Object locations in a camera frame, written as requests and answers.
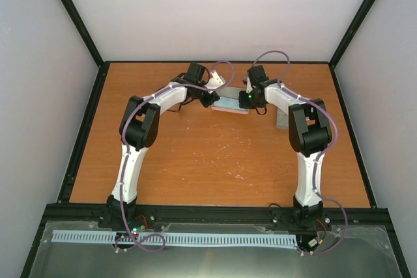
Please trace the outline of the light blue cleaning cloth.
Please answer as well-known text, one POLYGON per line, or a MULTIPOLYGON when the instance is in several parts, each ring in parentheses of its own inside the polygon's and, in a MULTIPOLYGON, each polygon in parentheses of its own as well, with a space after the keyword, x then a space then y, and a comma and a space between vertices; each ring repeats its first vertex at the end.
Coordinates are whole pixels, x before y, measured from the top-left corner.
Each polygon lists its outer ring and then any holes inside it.
POLYGON ((237 99, 234 98, 221 97, 218 101, 213 103, 213 106, 222 109, 240 111, 239 102, 237 99))

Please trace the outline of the pink glasses case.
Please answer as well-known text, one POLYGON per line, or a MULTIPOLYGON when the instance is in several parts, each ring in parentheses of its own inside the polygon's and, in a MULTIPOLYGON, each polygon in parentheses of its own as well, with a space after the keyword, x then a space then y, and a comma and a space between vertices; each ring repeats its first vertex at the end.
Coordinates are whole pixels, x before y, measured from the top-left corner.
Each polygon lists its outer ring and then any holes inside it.
POLYGON ((249 109, 244 109, 239 106, 238 97, 240 91, 246 92, 246 89, 239 87, 226 87, 218 91, 217 93, 220 98, 211 105, 211 108, 216 111, 247 115, 249 113, 249 109))

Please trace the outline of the grey green glasses case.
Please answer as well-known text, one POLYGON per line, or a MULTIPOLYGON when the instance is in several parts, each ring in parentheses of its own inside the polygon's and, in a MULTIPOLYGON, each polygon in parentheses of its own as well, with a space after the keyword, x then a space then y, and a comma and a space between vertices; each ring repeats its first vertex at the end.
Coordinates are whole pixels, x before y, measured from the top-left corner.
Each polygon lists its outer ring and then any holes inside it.
POLYGON ((280 130, 288 130, 289 129, 289 117, 288 117, 288 114, 285 113, 281 109, 277 109, 276 127, 277 127, 277 129, 280 129, 280 130))

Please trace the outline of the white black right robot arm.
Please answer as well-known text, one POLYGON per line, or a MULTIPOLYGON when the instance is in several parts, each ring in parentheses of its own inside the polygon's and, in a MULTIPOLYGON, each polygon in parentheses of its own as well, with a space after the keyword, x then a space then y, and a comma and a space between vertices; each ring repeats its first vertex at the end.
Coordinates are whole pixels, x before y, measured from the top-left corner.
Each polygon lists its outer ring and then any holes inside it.
POLYGON ((293 198, 293 223, 306 228, 323 214, 321 169, 332 130, 324 102, 307 99, 281 81, 269 79, 262 66, 247 71, 246 90, 240 91, 239 107, 259 110, 272 104, 288 116, 288 134, 298 160, 298 184, 293 198))

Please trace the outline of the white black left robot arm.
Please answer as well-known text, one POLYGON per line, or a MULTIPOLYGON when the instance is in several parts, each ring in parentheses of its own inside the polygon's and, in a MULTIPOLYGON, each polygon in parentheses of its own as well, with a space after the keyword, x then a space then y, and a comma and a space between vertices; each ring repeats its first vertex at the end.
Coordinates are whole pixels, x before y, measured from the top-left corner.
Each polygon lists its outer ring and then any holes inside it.
POLYGON ((217 90, 226 86, 225 79, 214 69, 191 63, 187 72, 172 79, 156 92, 128 100, 121 120, 122 156, 117 182, 107 199, 112 218, 120 227, 129 227, 136 219, 137 183, 143 160, 154 144, 162 113, 187 100, 198 99, 203 107, 219 100, 217 90))

